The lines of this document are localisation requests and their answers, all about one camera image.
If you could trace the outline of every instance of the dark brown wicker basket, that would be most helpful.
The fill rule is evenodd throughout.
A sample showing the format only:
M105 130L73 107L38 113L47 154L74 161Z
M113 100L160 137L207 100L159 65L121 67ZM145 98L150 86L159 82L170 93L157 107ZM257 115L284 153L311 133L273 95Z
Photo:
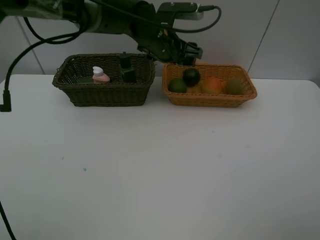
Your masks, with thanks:
M129 107L146 101L155 78L155 65L143 54L131 54L137 83L122 82L119 54L79 54L69 56L58 69L52 84L65 92L77 107ZM79 78L92 77L98 66L112 83L77 83Z

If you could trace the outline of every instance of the white table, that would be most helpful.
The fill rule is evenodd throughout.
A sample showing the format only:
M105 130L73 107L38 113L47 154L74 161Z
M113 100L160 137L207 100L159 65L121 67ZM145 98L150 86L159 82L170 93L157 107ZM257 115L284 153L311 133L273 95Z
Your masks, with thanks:
M320 239L314 83L255 79L258 97L227 109L172 105L156 78L144 106L79 108L52 78L12 76L0 113L17 240Z

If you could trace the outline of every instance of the black cable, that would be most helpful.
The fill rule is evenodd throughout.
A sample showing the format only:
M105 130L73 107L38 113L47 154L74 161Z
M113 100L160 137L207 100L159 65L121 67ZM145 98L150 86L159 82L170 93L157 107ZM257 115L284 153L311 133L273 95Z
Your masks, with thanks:
M66 39L66 40L61 40L61 41L47 41L47 40L45 40L43 37L39 36L39 35L36 33L36 31L35 31L34 28L31 26L31 24L30 24L30 22L29 22L29 19L28 19L27 17L24 17L23 20L24 20L26 26L28 27L28 29L30 30L30 32L31 32L37 39L39 39L39 40L41 40L41 41L45 41L45 43L47 43L47 44L53 44L53 45L66 44L66 43L69 43L69 42L71 42L71 41L73 41L73 40L75 39L75 37L72 36L72 37L70 37L70 38L68 38L68 39ZM82 29L85 27L84 24L83 24L83 21L81 21L79 24L80 24L80 30L82 30Z
M203 13L203 12L211 11L211 10L214 10L216 7L217 6L213 6L213 5L209 5L209 6L200 5L198 8L198 12Z
M84 8L84 12L85 12L85 15L86 15L86 24L85 26L81 29L79 29L79 31L77 32L73 32L73 33L68 33L68 34L63 34L63 35L59 35L59 36L53 36L53 37L49 37L47 39L43 39L41 41L38 41L34 44L32 44L31 46L29 46L26 50L24 50L22 53L20 53L20 55L12 62L12 64L10 65L9 67L9 70L6 74L6 77L5 77L5 82L4 82L4 90L5 91L8 91L9 90L9 83L10 83L10 76L12 74L12 71L14 70L15 66L17 65L17 63L29 52L31 51L32 49L34 49L35 47L37 46L40 46L42 44L46 44L46 43L49 43L49 42L52 42L54 40L59 40L59 39L65 39L65 38L69 38L69 39L66 39L64 41L60 41L60 44L62 43L68 43L74 39L76 39L77 37L80 36L80 34L84 33L90 26L91 24L91 19L90 19L90 14L88 12L88 10L86 8Z
M12 229L11 229L10 224L9 224L9 222L8 222L8 219L7 219L5 210L4 210L4 208L2 207L1 201L0 201L0 213L1 213L2 219L3 219L4 224L5 224L5 227L6 227L6 229L8 230L8 233L9 233L11 239L12 239L12 240L16 240L16 237L15 237L14 233L12 232Z
M212 28L214 25L216 25L220 18L221 18L221 15L222 15L222 10L220 7L218 6L210 6L213 9L217 9L219 11L218 13L218 17L216 18L216 20L211 23L210 25L206 26L206 27L203 27L203 28L200 28L200 29L195 29L195 30L185 30L185 29L178 29L178 28L173 28L173 27L170 27L170 26L165 26L165 25L161 25L159 23L156 23L154 21L150 21L144 17L140 17L138 15L135 15L131 12L128 12L128 11L125 11L125 10L122 10L120 8L117 8L115 6L112 6L110 5L109 3L106 3L106 2L103 2L101 0L90 0L91 2L94 2L96 4L99 4L99 5L102 5L102 6L105 6L107 8L110 8L120 14L123 14L123 15L126 15L132 19L135 19L135 20L138 20L138 21L141 21L141 22L144 22L145 24L148 24L150 26L153 26L153 27L157 27L157 28L160 28L160 29L166 29L166 30L169 30L169 31L175 31L176 33L183 33L183 34L196 34L196 33L201 33L201 32L204 32L210 28Z

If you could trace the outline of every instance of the avocado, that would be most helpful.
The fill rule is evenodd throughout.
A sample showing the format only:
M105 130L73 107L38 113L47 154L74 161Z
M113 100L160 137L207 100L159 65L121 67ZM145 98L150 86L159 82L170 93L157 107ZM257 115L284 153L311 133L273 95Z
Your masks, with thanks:
M168 89L173 93L186 93L187 85L181 77L176 77L170 81Z
M226 83L225 92L230 95L243 95L245 91L241 79L237 77L231 78Z
M200 82L200 72L195 68L188 68L183 72L183 81L187 87L192 88Z

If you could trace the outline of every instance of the basket rim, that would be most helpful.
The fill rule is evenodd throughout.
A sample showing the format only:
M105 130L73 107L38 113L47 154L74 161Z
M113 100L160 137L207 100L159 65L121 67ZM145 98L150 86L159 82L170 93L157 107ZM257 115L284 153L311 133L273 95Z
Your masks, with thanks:
M61 83L58 82L58 79L61 77L62 73L64 72L66 66L72 61L74 58L81 58L81 57L108 57L108 56L120 56L121 53L90 53L90 54L74 54L68 56L63 64L57 69L57 72L55 73L52 84L59 89L103 89L103 88L145 88L150 87L152 83L154 82L154 78L156 75L155 70L155 63L150 60L150 66L151 66L151 76L150 79L146 82L141 83L131 83L131 82L115 82L115 83L108 83L108 84L93 84L93 83L76 83L76 84L68 84L68 83ZM141 57L141 58L147 58L146 54L141 53L127 53L128 55L135 56L135 57Z
M253 93L252 94L246 94L246 95L230 95L230 94L207 94L207 93L178 93L178 92L171 92L168 89L168 84L167 84L167 79L166 79L166 74L167 74L167 69L168 67L171 66L176 66L173 63L166 63L164 64L164 69L163 69L163 76L162 76L162 89L164 93L172 98L179 98L179 99L212 99L212 100L253 100L258 96L258 92L256 87L254 86L253 82L251 81L251 78L249 77L247 71L235 64L209 64L209 63L196 63L196 66L215 66L215 67L231 67L231 68L238 68L240 69L244 75L246 80L248 81Z

